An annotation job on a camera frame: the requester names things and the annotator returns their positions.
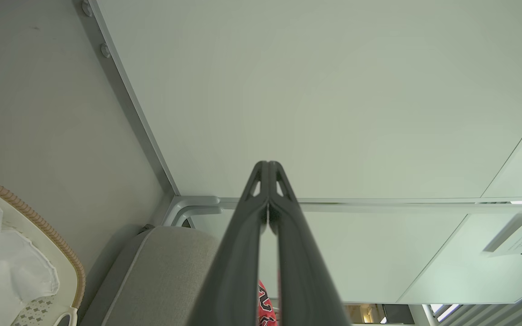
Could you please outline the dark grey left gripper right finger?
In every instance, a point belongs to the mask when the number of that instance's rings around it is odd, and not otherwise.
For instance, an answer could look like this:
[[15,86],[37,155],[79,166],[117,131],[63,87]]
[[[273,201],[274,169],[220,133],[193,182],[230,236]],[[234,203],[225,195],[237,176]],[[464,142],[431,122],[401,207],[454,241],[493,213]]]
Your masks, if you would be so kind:
[[282,326],[349,326],[336,287],[282,165],[269,163],[269,225],[278,242]]

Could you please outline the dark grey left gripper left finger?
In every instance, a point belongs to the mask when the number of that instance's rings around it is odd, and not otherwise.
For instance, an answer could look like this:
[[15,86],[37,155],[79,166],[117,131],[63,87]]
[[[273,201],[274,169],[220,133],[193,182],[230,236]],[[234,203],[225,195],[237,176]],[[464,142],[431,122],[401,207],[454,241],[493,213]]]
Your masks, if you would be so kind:
[[260,235],[269,199],[269,163],[258,162],[210,266],[189,326],[257,326]]

